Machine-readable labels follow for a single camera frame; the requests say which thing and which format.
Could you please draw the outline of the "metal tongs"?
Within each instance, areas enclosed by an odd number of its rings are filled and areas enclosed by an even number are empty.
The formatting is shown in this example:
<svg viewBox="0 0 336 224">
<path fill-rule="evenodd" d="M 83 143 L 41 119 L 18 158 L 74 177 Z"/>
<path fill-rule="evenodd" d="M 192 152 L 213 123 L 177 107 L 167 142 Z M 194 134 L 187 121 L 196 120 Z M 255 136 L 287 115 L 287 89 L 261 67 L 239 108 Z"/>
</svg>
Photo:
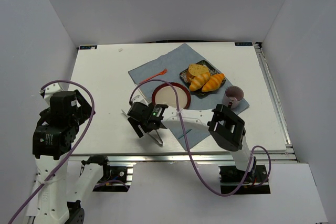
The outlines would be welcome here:
<svg viewBox="0 0 336 224">
<path fill-rule="evenodd" d="M 126 114 L 126 112 L 124 110 L 121 110 L 122 114 L 128 119 L 129 116 Z M 158 131 L 155 131 L 157 134 L 157 138 L 154 137 L 151 133 L 146 133 L 147 136 L 149 136 L 159 147 L 163 147 L 163 141 L 161 139 L 161 137 L 159 136 Z"/>
</svg>

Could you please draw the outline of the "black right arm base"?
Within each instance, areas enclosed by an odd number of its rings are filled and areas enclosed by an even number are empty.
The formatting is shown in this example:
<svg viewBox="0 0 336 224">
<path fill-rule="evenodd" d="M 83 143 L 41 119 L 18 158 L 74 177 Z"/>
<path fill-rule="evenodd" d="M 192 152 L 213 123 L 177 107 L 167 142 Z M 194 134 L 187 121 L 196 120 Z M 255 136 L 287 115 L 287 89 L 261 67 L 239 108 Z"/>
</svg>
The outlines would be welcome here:
<svg viewBox="0 0 336 224">
<path fill-rule="evenodd" d="M 220 190 L 222 194 L 228 194 L 233 191 L 244 175 L 244 171 L 238 170 L 235 166 L 220 166 Z M 267 169 L 265 165 L 257 165 L 254 175 L 248 174 L 245 181 L 240 186 L 235 195 L 266 195 L 271 194 L 269 179 L 262 185 L 261 182 L 266 179 Z"/>
</svg>

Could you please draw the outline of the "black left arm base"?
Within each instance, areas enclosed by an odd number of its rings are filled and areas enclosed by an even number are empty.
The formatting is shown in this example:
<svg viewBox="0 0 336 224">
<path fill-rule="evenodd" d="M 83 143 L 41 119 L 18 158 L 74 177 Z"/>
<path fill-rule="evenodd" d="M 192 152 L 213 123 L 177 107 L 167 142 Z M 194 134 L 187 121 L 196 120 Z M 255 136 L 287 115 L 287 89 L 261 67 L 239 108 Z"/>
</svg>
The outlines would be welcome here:
<svg viewBox="0 0 336 224">
<path fill-rule="evenodd" d="M 98 164 L 102 166 L 103 176 L 96 184 L 93 191 L 98 192 L 127 192 L 130 186 L 124 186 L 127 183 L 126 166 L 111 166 L 107 156 L 94 155 L 87 160 L 81 161 L 81 172 L 85 170 L 85 166 L 89 164 Z"/>
</svg>

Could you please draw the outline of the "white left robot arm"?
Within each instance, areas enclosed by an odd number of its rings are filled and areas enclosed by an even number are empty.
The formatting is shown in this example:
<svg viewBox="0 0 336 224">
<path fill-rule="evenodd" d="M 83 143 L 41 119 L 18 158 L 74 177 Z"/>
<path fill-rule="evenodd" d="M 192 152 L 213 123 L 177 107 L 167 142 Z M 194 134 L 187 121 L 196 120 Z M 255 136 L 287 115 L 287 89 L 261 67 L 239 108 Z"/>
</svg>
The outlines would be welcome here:
<svg viewBox="0 0 336 224">
<path fill-rule="evenodd" d="M 67 190 L 68 161 L 85 136 L 95 114 L 95 102 L 80 93 L 86 88 L 78 84 L 65 91 L 59 81 L 45 84 L 40 94 L 48 108 L 40 113 L 33 134 L 33 155 L 37 165 L 37 197 L 35 223 L 83 223 L 83 204 L 95 189 L 129 186 L 125 179 L 111 171 L 106 156 L 90 156 L 82 161 L 83 171 L 71 190 Z"/>
</svg>

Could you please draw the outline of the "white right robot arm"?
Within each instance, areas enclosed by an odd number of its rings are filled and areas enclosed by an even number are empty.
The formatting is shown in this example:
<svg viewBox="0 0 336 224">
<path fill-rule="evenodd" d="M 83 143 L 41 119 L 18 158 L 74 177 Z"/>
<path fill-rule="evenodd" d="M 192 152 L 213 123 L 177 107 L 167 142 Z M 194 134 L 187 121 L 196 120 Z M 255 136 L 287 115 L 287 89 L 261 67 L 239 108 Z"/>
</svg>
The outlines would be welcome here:
<svg viewBox="0 0 336 224">
<path fill-rule="evenodd" d="M 208 132 L 220 148 L 230 152 L 238 170 L 249 173 L 255 170 L 254 157 L 246 141 L 245 122 L 224 105 L 218 104 L 212 110 L 178 110 L 165 104 L 133 102 L 127 116 L 138 137 L 182 125 L 186 130 Z"/>
</svg>

